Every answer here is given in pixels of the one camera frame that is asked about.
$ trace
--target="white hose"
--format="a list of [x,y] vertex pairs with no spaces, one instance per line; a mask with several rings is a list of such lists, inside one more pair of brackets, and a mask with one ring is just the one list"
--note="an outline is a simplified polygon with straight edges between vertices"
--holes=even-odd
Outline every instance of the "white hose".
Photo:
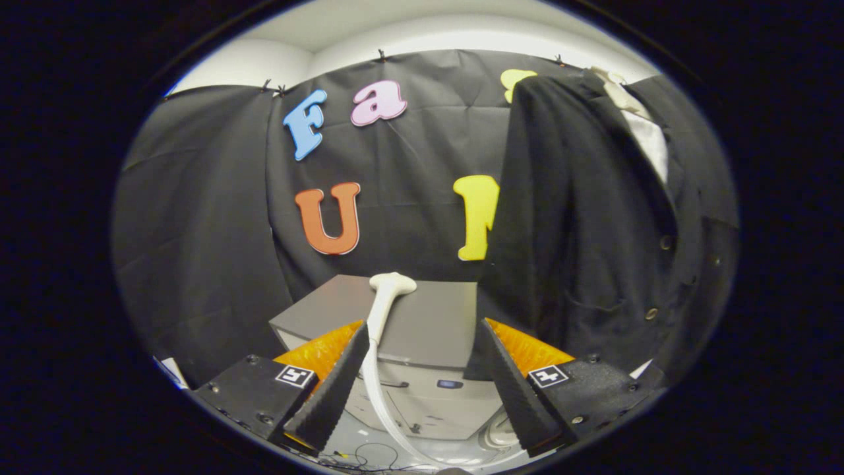
[[393,272],[391,274],[379,274],[377,276],[373,276],[370,279],[370,285],[376,289],[376,298],[375,302],[372,304],[372,310],[370,311],[369,318],[366,320],[366,325],[369,328],[370,347],[369,351],[366,353],[363,363],[361,364],[361,373],[363,373],[364,386],[366,388],[366,393],[370,397],[372,407],[375,409],[378,419],[381,420],[381,424],[384,425],[387,432],[410,455],[415,456],[422,461],[427,461],[429,464],[438,468],[462,467],[480,469],[498,465],[520,456],[524,450],[519,450],[515,454],[508,456],[503,460],[485,463],[482,465],[445,464],[436,460],[434,457],[423,454],[417,450],[416,447],[413,447],[413,445],[410,444],[408,438],[405,437],[402,431],[399,430],[395,421],[392,420],[392,416],[387,410],[387,404],[384,402],[384,394],[381,392],[381,378],[378,376],[378,343],[387,322],[387,315],[389,314],[390,307],[392,306],[392,301],[398,295],[415,291],[416,282],[409,277],[401,276],[397,272]]
[[378,376],[378,363],[377,363],[377,352],[378,352],[378,343],[374,339],[370,339],[370,349],[364,358],[364,362],[361,365],[363,377],[364,377],[364,386],[366,387],[366,393],[370,397],[370,402],[372,403],[372,407],[375,408],[375,413],[378,416],[378,419],[381,421],[381,424],[384,425],[384,428],[387,432],[401,445],[410,455],[415,456],[416,458],[420,459],[421,461],[426,461],[429,464],[433,465],[434,467],[438,468],[448,468],[448,467],[461,467],[461,468],[472,468],[472,469],[479,469],[479,468],[486,468],[491,467],[494,465],[498,465],[504,463],[505,461],[510,461],[522,453],[524,450],[519,450],[515,454],[508,456],[507,458],[499,461],[493,461],[490,463],[485,463],[482,465],[471,465],[471,464],[464,464],[464,463],[449,463],[445,464],[442,461],[436,460],[434,457],[427,456],[423,454],[416,447],[410,444],[410,440],[402,433],[402,431],[398,428],[395,421],[392,420],[392,416],[390,412],[387,410],[387,404],[384,402],[384,395],[381,392],[381,379]]

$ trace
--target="letter u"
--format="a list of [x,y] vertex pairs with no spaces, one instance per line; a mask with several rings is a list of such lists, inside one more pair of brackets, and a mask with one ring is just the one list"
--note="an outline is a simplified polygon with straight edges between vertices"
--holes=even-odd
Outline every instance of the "letter u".
[[340,183],[331,188],[331,195],[337,199],[340,209],[340,223],[343,232],[339,237],[325,233],[322,225],[320,203],[324,194],[320,189],[308,189],[296,195],[295,201],[302,214],[302,227],[308,243],[323,254],[348,254],[357,247],[360,239],[358,210],[355,196],[360,193],[358,183]]

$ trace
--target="black jacket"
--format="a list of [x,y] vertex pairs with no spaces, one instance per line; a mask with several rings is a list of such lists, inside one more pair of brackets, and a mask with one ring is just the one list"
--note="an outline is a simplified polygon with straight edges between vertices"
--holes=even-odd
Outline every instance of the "black jacket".
[[[598,76],[532,77],[514,91],[478,317],[576,358],[681,376],[727,300],[738,253],[728,164],[664,77],[628,90],[668,143],[663,185]],[[488,379],[480,341],[465,376]]]

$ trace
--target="yellow letter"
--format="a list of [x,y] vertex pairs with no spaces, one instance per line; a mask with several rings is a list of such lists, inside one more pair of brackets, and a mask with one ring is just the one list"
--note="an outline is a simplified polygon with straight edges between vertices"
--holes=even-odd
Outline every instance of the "yellow letter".
[[466,245],[457,251],[460,260],[484,260],[486,233],[492,231],[498,183],[489,175],[470,175],[454,182],[454,192],[466,207]]
[[501,83],[507,89],[504,92],[504,98],[507,99],[507,102],[512,104],[513,88],[516,87],[517,82],[536,75],[536,71],[526,71],[524,69],[507,69],[501,73]]

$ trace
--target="blue letter f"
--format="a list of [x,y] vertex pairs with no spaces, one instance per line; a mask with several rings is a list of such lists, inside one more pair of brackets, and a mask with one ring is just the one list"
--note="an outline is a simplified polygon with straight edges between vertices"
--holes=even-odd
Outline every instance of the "blue letter f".
[[296,144],[296,161],[305,158],[322,142],[322,134],[311,130],[311,125],[317,128],[322,127],[322,109],[317,104],[322,104],[327,98],[328,94],[324,90],[313,91],[282,121],[293,134],[293,142]]

